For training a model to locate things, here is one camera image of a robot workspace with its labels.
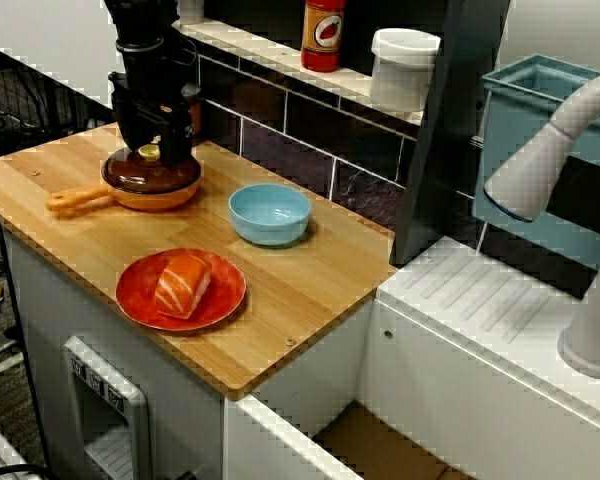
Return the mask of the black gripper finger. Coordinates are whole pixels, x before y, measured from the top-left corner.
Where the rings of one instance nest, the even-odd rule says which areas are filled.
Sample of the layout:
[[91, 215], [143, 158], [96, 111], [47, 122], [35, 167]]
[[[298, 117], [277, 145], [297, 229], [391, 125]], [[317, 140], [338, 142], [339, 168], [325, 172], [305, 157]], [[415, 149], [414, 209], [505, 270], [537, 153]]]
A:
[[191, 157], [193, 126], [187, 107], [159, 107], [158, 124], [161, 162], [167, 168], [175, 167]]
[[139, 148], [153, 141], [153, 128], [138, 124], [122, 124], [121, 134], [125, 144], [132, 150]]

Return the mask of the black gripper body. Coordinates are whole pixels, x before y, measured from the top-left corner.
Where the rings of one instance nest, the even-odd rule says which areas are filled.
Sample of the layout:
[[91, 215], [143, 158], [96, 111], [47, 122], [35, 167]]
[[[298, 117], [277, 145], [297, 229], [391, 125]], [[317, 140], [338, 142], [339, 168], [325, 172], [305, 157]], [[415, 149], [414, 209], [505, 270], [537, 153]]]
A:
[[162, 37], [145, 45], [116, 42], [126, 72], [112, 72], [112, 104], [121, 132], [122, 124], [153, 128], [159, 137], [159, 107], [187, 107], [183, 89], [197, 59], [197, 49], [189, 37]]

